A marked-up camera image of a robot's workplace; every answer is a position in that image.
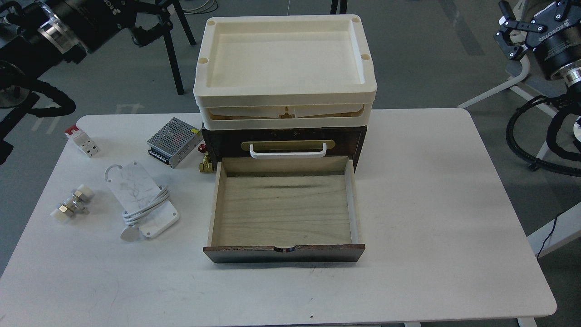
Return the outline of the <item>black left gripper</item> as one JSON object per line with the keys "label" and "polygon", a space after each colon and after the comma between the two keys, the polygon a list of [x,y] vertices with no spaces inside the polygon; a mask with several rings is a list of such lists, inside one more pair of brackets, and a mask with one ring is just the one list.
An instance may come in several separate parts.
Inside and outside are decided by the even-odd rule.
{"label": "black left gripper", "polygon": [[[168,11],[140,0],[69,0],[68,26],[87,51],[96,51],[119,31],[129,29],[136,46],[147,46],[169,33],[173,24]],[[149,29],[136,26],[137,15],[158,18]]]}

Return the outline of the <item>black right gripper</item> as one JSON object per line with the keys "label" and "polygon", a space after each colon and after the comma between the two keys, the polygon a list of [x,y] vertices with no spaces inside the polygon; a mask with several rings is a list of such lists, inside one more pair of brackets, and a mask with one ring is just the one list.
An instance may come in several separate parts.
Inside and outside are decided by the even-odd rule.
{"label": "black right gripper", "polygon": [[[504,21],[494,39],[508,59],[520,60],[526,49],[533,50],[539,62],[575,62],[580,59],[578,0],[552,2],[530,22],[517,21],[506,0],[500,0],[498,6]],[[523,45],[511,41],[513,30],[527,32]]]}

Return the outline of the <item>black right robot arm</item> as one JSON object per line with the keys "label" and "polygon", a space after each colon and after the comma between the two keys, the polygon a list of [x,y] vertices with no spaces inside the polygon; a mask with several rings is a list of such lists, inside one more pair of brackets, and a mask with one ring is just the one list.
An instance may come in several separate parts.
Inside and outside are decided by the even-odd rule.
{"label": "black right robot arm", "polygon": [[578,0],[554,1],[530,22],[517,21],[501,0],[500,29],[494,39],[510,60],[532,50],[546,80],[564,79],[568,95],[580,101],[581,7]]}

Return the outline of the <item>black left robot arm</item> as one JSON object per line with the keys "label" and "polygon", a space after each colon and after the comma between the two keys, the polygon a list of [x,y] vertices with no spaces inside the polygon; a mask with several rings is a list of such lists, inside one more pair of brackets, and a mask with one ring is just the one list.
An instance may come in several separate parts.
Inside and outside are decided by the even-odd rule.
{"label": "black left robot arm", "polygon": [[60,62],[79,63],[119,31],[129,29],[137,46],[170,35],[167,2],[141,0],[40,0],[26,7],[17,1],[1,6],[4,21],[17,35],[1,48],[1,161],[13,150],[5,137],[26,114],[58,117],[72,114],[75,102],[39,78]]}

